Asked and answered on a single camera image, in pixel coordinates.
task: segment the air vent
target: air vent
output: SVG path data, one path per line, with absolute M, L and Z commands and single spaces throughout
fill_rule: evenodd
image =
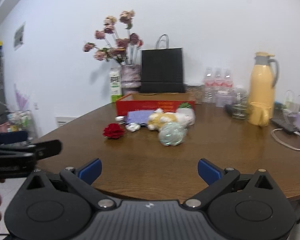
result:
M 61 126 L 65 125 L 65 124 L 73 121 L 76 118 L 77 117 L 58 116 L 58 117 L 56 117 L 57 125 L 58 125 L 58 127 L 61 127 Z

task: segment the floor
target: floor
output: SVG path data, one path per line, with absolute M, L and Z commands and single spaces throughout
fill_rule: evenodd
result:
M 4 212 L 7 209 L 10 201 L 13 196 L 16 194 L 22 183 L 25 179 L 7 179 L 5 183 L 0 183 L 0 195 L 2 197 L 2 205 L 0 207 L 0 212 L 2 215 L 2 220 L 0 222 L 0 233 L 7 234 L 9 233 L 5 224 L 4 224 Z M 300 217 L 300 200 L 291 202 L 293 206 L 296 217 Z M 295 225 L 288 237 L 288 240 L 300 240 L 300 224 Z

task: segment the cardboard box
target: cardboard box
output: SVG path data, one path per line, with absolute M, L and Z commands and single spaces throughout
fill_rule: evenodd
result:
M 157 94 L 129 94 L 115 102 L 117 115 L 126 116 L 130 111 L 156 110 L 175 112 L 180 105 L 194 109 L 194 101 L 188 93 L 157 93 Z
M 111 102 L 115 102 L 122 97 L 120 70 L 118 68 L 111 69 L 110 73 L 110 93 Z

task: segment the glass jar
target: glass jar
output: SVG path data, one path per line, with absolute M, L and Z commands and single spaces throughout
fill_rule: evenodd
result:
M 138 92 L 138 88 L 141 86 L 140 69 L 140 65 L 121 66 L 121 87 L 124 95 L 132 91 Z

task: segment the small tin can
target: small tin can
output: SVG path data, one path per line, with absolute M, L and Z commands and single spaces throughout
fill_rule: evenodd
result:
M 125 116 L 117 116 L 115 118 L 115 120 L 118 122 L 118 124 L 125 124 L 126 123 Z

